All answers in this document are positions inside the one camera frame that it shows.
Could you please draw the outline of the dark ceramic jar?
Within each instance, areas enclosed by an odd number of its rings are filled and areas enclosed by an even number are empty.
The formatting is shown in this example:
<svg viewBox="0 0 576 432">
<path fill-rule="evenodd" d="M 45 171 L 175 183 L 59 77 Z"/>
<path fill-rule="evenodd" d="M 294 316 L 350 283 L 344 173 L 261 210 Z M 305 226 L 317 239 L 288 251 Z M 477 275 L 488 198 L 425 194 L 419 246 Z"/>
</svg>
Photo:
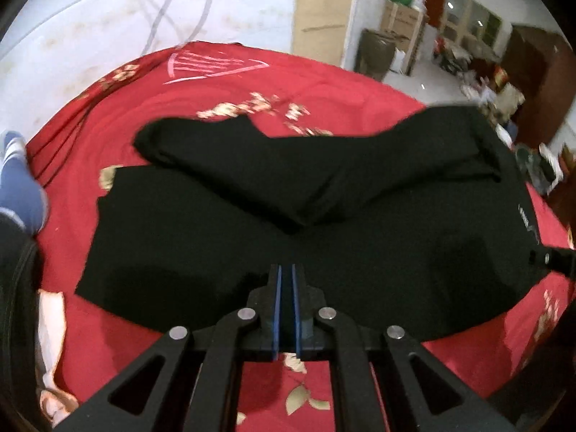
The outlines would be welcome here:
<svg viewBox="0 0 576 432">
<path fill-rule="evenodd" d="M 363 29 L 354 61 L 354 72 L 382 82 L 395 58 L 395 40 L 385 33 Z"/>
</svg>

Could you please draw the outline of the blue sock foot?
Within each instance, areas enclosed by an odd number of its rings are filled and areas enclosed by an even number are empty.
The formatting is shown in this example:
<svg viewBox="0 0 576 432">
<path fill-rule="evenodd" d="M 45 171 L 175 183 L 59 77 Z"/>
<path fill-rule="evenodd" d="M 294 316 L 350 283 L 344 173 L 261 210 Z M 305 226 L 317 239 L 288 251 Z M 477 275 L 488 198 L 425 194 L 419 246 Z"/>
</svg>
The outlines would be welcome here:
<svg viewBox="0 0 576 432">
<path fill-rule="evenodd" d="M 28 235 L 39 233 L 49 215 L 47 194 L 28 166 L 26 141 L 15 131 L 1 135 L 1 214 Z"/>
</svg>

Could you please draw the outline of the red floral bedspread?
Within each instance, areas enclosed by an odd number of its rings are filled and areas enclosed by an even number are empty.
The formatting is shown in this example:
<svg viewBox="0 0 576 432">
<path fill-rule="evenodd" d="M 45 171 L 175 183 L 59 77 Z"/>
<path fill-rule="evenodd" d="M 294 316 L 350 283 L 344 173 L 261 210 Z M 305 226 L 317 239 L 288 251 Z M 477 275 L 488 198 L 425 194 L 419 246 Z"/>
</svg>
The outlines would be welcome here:
<svg viewBox="0 0 576 432">
<path fill-rule="evenodd" d="M 145 123 L 164 116 L 209 121 L 248 113 L 267 136 L 295 128 L 338 136 L 391 128 L 424 108 L 418 100 L 364 76 L 313 60 L 243 47 L 189 43 L 117 67 L 72 99 L 28 144 L 31 168 L 51 200 L 39 245 L 42 289 L 64 294 L 66 340 L 56 382 L 81 403 L 135 360 L 160 334 L 134 325 L 74 294 L 96 229 L 102 170 L 140 166 L 132 140 Z M 467 332 L 425 343 L 470 387 L 487 397 L 528 366 L 551 337 L 575 283 L 552 273 L 507 314 Z M 237 431 L 334 431 L 326 363 L 282 358 L 249 364 L 243 373 Z M 299 385 L 314 400 L 293 414 L 285 401 Z"/>
</svg>

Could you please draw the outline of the black trouser leg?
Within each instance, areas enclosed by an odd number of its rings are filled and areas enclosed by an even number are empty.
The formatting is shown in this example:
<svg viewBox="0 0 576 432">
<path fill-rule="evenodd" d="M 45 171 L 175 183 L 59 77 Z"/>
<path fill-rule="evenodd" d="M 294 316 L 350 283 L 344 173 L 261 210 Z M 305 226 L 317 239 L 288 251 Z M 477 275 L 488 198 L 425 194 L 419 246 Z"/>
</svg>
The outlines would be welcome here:
<svg viewBox="0 0 576 432">
<path fill-rule="evenodd" d="M 37 409 L 35 373 L 38 253 L 35 242 L 1 217 L 1 390 L 21 414 Z"/>
</svg>

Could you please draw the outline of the cardboard box stack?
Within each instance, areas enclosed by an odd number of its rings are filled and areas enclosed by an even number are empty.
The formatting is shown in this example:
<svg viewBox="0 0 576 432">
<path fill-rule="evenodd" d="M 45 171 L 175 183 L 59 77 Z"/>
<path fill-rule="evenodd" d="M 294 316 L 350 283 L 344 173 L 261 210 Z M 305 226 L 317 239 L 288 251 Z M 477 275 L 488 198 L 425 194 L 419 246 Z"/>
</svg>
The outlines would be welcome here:
<svg viewBox="0 0 576 432">
<path fill-rule="evenodd" d="M 401 66 L 401 73 L 404 75 L 412 73 L 427 21 L 428 16 L 424 11 L 390 0 L 384 4 L 381 32 L 390 35 L 395 41 L 395 47 L 404 52 Z"/>
</svg>

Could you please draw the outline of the tan wooden door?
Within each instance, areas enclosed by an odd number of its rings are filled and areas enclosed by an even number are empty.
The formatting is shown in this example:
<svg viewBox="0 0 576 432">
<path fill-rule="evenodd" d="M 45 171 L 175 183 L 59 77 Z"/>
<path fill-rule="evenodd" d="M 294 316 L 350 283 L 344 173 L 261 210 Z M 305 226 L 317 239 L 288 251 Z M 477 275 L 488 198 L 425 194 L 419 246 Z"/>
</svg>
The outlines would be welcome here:
<svg viewBox="0 0 576 432">
<path fill-rule="evenodd" d="M 293 55 L 339 66 L 352 0 L 296 0 Z"/>
</svg>

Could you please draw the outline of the dark wooden cabinet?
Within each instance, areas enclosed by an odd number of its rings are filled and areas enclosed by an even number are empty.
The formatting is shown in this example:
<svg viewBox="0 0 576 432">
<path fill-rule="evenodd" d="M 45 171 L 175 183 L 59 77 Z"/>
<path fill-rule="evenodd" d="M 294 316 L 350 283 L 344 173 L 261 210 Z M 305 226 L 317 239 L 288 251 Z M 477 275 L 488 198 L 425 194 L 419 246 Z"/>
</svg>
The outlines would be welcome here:
<svg viewBox="0 0 576 432">
<path fill-rule="evenodd" d="M 575 54 L 564 37 L 515 24 L 501 66 L 525 97 L 513 114 L 517 141 L 531 147 L 558 133 L 575 97 Z"/>
</svg>

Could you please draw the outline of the black pants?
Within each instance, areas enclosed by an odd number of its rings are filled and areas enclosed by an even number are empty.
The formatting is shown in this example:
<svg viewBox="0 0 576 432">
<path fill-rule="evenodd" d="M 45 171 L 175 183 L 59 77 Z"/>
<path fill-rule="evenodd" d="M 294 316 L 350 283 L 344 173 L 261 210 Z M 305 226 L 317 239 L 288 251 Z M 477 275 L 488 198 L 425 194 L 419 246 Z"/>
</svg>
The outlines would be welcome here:
<svg viewBox="0 0 576 432">
<path fill-rule="evenodd" d="M 76 291 L 164 332 L 243 305 L 274 264 L 356 323 L 428 341 L 507 312 L 545 276 L 513 153 L 473 106 L 375 136 L 270 138 L 247 116 L 141 128 L 117 171 Z"/>
</svg>

